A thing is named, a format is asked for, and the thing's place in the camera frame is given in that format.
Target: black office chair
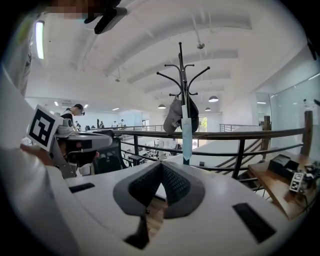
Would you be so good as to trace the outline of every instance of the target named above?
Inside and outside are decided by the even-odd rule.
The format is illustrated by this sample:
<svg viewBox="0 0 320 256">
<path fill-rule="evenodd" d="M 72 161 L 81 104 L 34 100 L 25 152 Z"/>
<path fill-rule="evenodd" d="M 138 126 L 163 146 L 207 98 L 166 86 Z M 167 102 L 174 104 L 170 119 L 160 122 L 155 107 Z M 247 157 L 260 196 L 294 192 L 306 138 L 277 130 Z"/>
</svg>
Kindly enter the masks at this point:
<svg viewBox="0 0 320 256">
<path fill-rule="evenodd" d="M 105 174 L 127 168 L 122 158 L 121 141 L 114 137 L 110 146 L 98 150 L 99 157 L 93 160 L 94 174 Z"/>
</svg>

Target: black rectangular slot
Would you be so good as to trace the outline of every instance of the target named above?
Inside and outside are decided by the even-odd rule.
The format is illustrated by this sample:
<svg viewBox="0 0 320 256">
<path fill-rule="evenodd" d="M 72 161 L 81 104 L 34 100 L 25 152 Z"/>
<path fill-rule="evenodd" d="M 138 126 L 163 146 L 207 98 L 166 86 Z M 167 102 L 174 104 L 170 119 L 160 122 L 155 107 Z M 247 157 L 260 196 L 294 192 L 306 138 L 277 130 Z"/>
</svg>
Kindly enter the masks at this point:
<svg viewBox="0 0 320 256">
<path fill-rule="evenodd" d="M 276 233 L 247 203 L 238 203 L 232 207 L 258 243 L 262 243 Z"/>
<path fill-rule="evenodd" d="M 71 186 L 69 187 L 71 193 L 76 193 L 76 192 L 80 192 L 83 190 L 87 190 L 87 189 L 91 189 L 94 188 L 95 185 L 93 185 L 92 183 L 85 183 L 85 184 L 81 184 L 81 185 L 76 185 L 76 186 Z"/>
</svg>

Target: gray cap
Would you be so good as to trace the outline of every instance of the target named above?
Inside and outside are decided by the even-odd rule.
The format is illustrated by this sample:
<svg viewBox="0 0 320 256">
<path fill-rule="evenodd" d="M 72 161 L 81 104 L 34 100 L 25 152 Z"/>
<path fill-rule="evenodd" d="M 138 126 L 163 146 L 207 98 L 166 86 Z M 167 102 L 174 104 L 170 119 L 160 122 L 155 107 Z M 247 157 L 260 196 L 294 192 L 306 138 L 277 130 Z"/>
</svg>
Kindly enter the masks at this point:
<svg viewBox="0 0 320 256">
<path fill-rule="evenodd" d="M 174 98 L 170 105 L 169 113 L 164 121 L 163 129 L 168 133 L 172 134 L 175 130 L 181 126 L 182 119 L 182 103 L 181 100 Z"/>
</svg>

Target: railing post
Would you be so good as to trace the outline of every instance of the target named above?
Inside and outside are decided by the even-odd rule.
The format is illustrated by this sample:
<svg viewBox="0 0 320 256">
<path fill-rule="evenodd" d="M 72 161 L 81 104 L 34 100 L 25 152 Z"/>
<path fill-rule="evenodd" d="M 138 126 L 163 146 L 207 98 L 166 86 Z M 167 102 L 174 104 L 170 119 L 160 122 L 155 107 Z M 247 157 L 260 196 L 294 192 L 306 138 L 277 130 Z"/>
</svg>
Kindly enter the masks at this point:
<svg viewBox="0 0 320 256">
<path fill-rule="evenodd" d="M 270 125 L 270 116 L 265 115 L 264 116 L 264 124 L 263 124 L 263 131 L 270 131 L 271 130 L 271 125 Z M 268 150 L 269 147 L 269 138 L 264 138 L 262 140 L 262 145 L 261 145 L 261 150 Z M 262 155 L 262 159 L 266 159 L 267 154 Z"/>
<path fill-rule="evenodd" d="M 312 133 L 313 133 L 313 112 L 305 111 L 304 112 L 304 128 L 305 132 L 302 136 L 303 146 L 301 148 L 300 154 L 309 156 L 312 142 Z"/>
<path fill-rule="evenodd" d="M 244 156 L 244 151 L 245 151 L 245 139 L 241 139 L 239 141 L 239 146 L 238 146 L 238 156 L 236 157 L 235 161 L 235 166 L 234 166 L 234 171 L 232 173 L 232 178 L 237 179 L 240 171 L 240 167 L 242 164 L 242 158 Z"/>
<path fill-rule="evenodd" d="M 134 154 L 139 156 L 138 135 L 133 135 Z"/>
</svg>

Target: wooden table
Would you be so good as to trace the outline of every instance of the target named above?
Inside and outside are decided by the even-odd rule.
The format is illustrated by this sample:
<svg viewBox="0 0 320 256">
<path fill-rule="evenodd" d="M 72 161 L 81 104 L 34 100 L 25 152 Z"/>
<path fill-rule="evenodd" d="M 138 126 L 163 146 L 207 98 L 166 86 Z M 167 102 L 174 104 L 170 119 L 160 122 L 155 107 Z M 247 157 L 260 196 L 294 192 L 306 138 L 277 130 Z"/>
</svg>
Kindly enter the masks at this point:
<svg viewBox="0 0 320 256">
<path fill-rule="evenodd" d="M 292 154 L 286 151 L 281 152 L 282 155 L 290 157 L 291 160 L 299 163 L 301 170 L 305 170 L 306 164 L 312 164 L 313 159 L 302 154 Z M 303 213 L 307 206 L 314 202 L 316 197 L 315 183 L 310 189 L 305 190 L 306 200 L 303 195 L 297 194 L 289 190 L 290 181 L 268 169 L 269 161 L 263 163 L 249 164 L 248 168 L 257 177 L 260 184 L 269 193 L 273 203 L 284 212 L 289 220 L 294 219 Z"/>
</svg>

